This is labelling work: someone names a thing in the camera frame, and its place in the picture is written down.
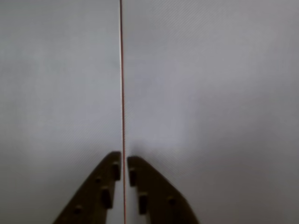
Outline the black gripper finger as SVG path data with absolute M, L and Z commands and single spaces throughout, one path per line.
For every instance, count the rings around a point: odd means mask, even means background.
M 121 179 L 121 152 L 107 154 L 54 221 L 55 224 L 105 224 Z
M 137 191 L 138 212 L 148 224 L 199 224 L 184 196 L 139 156 L 127 158 L 129 184 Z

